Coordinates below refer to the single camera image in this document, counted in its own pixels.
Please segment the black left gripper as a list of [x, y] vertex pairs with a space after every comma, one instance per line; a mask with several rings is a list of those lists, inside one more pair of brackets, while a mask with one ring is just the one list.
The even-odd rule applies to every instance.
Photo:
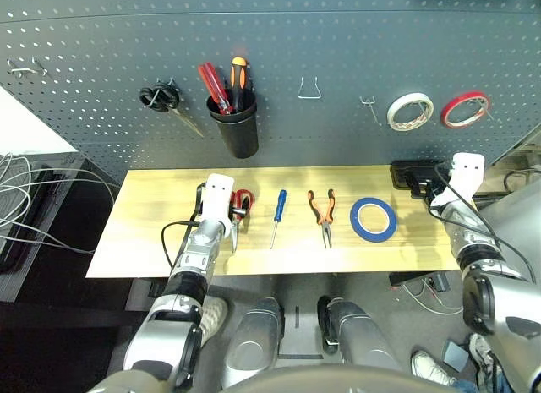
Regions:
[[230, 218], [243, 219], [249, 210], [248, 194], [232, 194], [230, 202]]

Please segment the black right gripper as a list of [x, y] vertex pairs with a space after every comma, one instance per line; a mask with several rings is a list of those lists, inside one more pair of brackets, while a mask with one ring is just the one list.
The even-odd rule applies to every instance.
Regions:
[[444, 182], [434, 168], [411, 168], [408, 187], [413, 199], [434, 199], [444, 191]]

